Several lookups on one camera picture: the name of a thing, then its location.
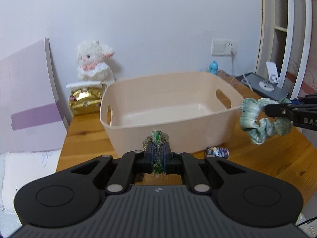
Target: plush toy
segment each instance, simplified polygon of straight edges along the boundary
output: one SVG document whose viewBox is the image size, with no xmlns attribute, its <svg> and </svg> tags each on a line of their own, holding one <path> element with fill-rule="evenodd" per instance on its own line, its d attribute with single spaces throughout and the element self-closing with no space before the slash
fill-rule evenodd
<svg viewBox="0 0 317 238">
<path fill-rule="evenodd" d="M 78 72 L 82 81 L 102 81 L 110 85 L 115 82 L 114 74 L 105 59 L 113 56 L 115 52 L 99 41 L 82 42 L 78 46 Z"/>
</svg>

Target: beige plastic basket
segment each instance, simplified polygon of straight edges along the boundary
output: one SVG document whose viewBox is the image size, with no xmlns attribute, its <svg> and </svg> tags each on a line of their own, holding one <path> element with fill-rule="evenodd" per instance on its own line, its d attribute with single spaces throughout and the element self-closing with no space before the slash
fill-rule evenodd
<svg viewBox="0 0 317 238">
<path fill-rule="evenodd" d="M 231 108 L 217 98 L 217 90 L 230 100 Z M 100 120 L 118 156 L 142 149 L 153 129 L 169 135 L 172 151 L 193 153 L 229 140 L 242 100 L 232 86 L 210 73 L 140 77 L 108 87 Z"/>
</svg>

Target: purple stripe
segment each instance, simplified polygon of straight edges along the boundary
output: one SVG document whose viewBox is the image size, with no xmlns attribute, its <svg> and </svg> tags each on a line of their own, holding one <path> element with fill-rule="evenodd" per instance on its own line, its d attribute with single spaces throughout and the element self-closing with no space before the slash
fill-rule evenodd
<svg viewBox="0 0 317 238">
<path fill-rule="evenodd" d="M 19 130 L 61 121 L 62 118 L 58 110 L 57 103 L 32 108 L 19 113 L 14 113 L 13 115 L 11 115 L 12 130 Z"/>
</svg>

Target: wall socket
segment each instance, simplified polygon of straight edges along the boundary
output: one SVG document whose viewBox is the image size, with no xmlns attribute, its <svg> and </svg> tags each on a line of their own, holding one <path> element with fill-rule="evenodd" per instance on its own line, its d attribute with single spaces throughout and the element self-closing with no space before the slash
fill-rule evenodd
<svg viewBox="0 0 317 238">
<path fill-rule="evenodd" d="M 225 40 L 225 39 L 213 39 L 211 46 L 211 54 L 224 56 L 231 56 L 231 49 L 235 49 L 237 52 L 238 42 L 233 40 Z"/>
</svg>

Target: scrunchie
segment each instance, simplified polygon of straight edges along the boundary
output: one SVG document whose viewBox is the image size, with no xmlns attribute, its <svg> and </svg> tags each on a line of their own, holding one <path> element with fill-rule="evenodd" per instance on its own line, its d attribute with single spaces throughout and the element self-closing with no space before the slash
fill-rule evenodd
<svg viewBox="0 0 317 238">
<path fill-rule="evenodd" d="M 266 137 L 272 137 L 275 134 L 285 135 L 291 132 L 291 121 L 286 117 L 277 117 L 271 123 L 268 118 L 262 118 L 257 121 L 259 113 L 269 104 L 292 103 L 288 98 L 282 98 L 278 101 L 269 98 L 255 100 L 246 98 L 241 104 L 240 128 L 246 131 L 251 138 L 251 142 L 257 145 L 263 144 Z"/>
</svg>

